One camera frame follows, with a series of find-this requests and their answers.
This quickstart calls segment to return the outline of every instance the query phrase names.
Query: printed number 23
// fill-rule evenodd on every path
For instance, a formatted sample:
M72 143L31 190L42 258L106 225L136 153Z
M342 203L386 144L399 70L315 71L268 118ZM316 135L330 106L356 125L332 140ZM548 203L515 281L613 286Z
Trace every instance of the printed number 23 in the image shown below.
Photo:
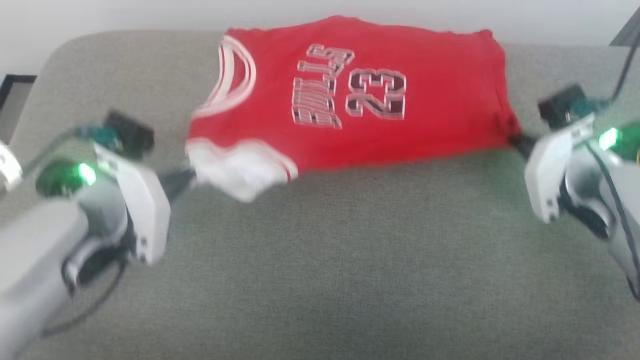
M367 87L385 87L382 101L367 93ZM406 77L398 71L386 69L356 69L349 74L349 89L346 110L354 117L361 117L364 108L379 118L387 120L404 119L404 93Z

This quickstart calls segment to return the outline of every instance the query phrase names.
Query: jersey armhole trim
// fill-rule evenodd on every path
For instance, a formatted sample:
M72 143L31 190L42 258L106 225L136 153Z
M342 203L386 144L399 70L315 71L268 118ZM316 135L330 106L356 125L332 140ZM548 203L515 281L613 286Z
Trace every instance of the jersey armhole trim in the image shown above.
M237 65L234 54L244 65L244 79L235 89L231 89ZM228 111L245 101L253 92L256 81L255 62L249 50L240 41L225 35L218 48L218 58L220 59L218 82L207 101L194 111L194 117L210 116Z
M220 147L208 138L192 138L187 141L186 152L198 182L211 184L243 202L298 177L292 159L259 139Z

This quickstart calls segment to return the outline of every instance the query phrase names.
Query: gray fabric upholstery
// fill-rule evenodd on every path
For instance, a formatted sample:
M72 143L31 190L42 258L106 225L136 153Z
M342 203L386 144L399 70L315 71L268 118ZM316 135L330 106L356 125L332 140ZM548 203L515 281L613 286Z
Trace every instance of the gray fabric upholstery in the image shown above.
M13 148L32 157L62 129L114 107L152 125L148 163L184 158L191 111L217 80L218 33L122 32L49 60ZM536 100L572 81L613 90L623 48L504 44L511 103L547 131ZM640 64L597 129L640 113ZM61 153L90 159L82 144ZM536 220L515 151L307 174L241 204L212 188L176 203L152 268L24 360L637 359L640 305L603 244L569 217ZM27 182L2 221L36 201ZM79 294L87 306L110 279Z

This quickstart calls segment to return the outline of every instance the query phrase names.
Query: green indicator light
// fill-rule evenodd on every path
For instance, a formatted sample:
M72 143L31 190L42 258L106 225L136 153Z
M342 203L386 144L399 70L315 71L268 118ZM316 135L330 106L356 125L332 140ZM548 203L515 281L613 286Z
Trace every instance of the green indicator light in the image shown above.
M618 129L615 127L605 131L604 134L600 135L600 139L598 139L598 145L602 150L611 148L613 145L616 145L616 142L618 142Z
M85 163L78 165L78 174L87 185L91 185L97 180L95 170Z

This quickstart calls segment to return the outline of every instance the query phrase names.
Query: red basketball jersey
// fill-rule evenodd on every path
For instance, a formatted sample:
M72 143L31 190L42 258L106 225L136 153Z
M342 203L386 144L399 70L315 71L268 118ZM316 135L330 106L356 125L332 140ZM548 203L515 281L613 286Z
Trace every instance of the red basketball jersey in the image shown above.
M307 170L508 146L505 57L459 35L355 18L230 29L186 149L200 181L251 201Z

